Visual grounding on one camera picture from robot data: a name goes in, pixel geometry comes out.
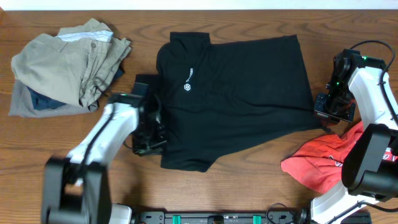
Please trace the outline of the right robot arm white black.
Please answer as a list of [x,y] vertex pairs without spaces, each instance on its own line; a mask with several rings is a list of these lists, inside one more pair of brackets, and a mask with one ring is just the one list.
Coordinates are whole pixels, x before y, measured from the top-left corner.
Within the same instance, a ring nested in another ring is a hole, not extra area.
[[306,223],[354,223],[365,206],[387,213],[379,202],[397,197],[397,162],[383,158],[386,150],[397,155],[397,101],[389,85],[391,64],[362,55],[352,46],[333,59],[333,73],[317,95],[314,115],[326,123],[351,122],[359,110],[364,133],[343,161],[341,180],[313,199],[302,212]]

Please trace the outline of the black polo shirt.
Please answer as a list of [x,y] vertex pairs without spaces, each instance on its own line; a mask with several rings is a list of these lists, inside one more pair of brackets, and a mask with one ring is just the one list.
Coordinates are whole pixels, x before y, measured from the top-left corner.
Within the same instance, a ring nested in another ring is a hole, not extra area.
[[206,172],[219,157],[321,126],[296,35],[214,44],[173,32],[156,67],[136,81],[161,104],[164,169]]

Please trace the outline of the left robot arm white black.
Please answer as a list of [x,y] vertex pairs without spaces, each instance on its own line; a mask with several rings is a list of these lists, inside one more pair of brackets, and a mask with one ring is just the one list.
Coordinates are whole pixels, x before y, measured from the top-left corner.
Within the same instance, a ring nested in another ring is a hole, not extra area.
[[61,159],[44,168],[42,223],[139,223],[134,210],[111,201],[108,167],[132,137],[138,156],[160,154],[167,142],[157,95],[111,96],[87,137]]

